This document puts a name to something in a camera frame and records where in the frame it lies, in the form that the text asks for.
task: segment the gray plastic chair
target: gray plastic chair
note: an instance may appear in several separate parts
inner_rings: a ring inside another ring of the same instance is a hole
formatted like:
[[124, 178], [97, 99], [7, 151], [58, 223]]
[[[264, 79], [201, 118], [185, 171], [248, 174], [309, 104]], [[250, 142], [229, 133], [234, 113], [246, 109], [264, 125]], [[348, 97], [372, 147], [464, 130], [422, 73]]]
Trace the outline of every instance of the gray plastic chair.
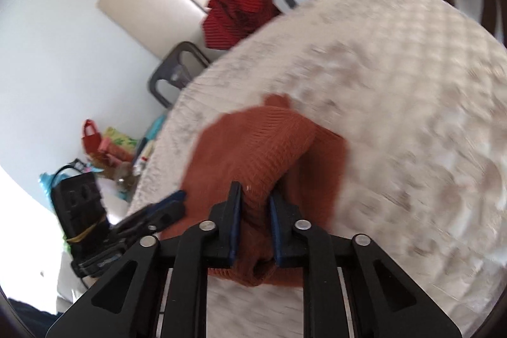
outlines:
[[211, 64], [209, 59], [193, 43], [188, 41], [179, 43], [162, 61], [148, 81], [148, 89], [151, 94], [166, 108], [172, 107], [172, 104], [157, 90], [157, 82], [163, 79], [182, 90], [192, 80], [188, 69], [181, 62], [183, 52], [191, 53], [204, 69]]

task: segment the orange cloth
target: orange cloth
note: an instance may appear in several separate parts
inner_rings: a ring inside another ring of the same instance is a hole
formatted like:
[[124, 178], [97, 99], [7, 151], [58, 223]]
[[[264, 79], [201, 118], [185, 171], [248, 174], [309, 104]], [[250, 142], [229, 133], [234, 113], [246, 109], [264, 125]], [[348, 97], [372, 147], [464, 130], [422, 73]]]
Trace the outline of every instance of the orange cloth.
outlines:
[[326, 228], [333, 216], [346, 158], [345, 140], [290, 109], [287, 96], [222, 116], [203, 131], [184, 176], [186, 216], [162, 233], [181, 235], [227, 199], [232, 181], [243, 188], [240, 245], [230, 270], [210, 270], [240, 284], [296, 286], [300, 270], [276, 269], [268, 196], [281, 183], [305, 219]]

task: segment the table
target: table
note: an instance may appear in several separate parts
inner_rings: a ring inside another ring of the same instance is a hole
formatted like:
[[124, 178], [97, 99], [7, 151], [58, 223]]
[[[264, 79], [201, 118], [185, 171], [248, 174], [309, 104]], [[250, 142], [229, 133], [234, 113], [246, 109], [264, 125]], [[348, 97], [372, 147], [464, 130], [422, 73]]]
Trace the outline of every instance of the table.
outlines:
[[[178, 188], [200, 131], [288, 93], [350, 146], [333, 233], [367, 233], [470, 336], [505, 288], [507, 53], [441, 0], [310, 0], [181, 94], [131, 210]], [[209, 337], [302, 335], [302, 291], [209, 280]]]

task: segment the bag handle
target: bag handle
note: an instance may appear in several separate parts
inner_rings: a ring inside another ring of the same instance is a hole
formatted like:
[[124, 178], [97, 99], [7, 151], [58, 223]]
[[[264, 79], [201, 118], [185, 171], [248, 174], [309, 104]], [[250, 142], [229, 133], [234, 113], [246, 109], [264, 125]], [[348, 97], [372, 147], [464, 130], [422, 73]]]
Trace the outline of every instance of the bag handle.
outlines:
[[[87, 129], [92, 128], [92, 134], [87, 134]], [[83, 137], [98, 134], [98, 128], [95, 122], [91, 119], [87, 119], [83, 125]]]

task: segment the triangular cutout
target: triangular cutout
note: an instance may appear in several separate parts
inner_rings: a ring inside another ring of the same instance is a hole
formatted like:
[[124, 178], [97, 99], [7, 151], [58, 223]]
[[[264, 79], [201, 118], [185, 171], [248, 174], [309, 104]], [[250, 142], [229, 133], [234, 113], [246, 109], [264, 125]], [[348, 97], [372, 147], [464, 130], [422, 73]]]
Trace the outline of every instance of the triangular cutout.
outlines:
[[384, 292], [387, 304], [392, 312], [411, 307], [416, 304], [415, 297], [407, 290], [403, 284], [387, 269], [381, 260], [373, 262], [373, 267], [380, 281], [380, 286]]
[[136, 261], [128, 261], [125, 266], [92, 298], [92, 305], [119, 314], [127, 296], [130, 283], [138, 267]]

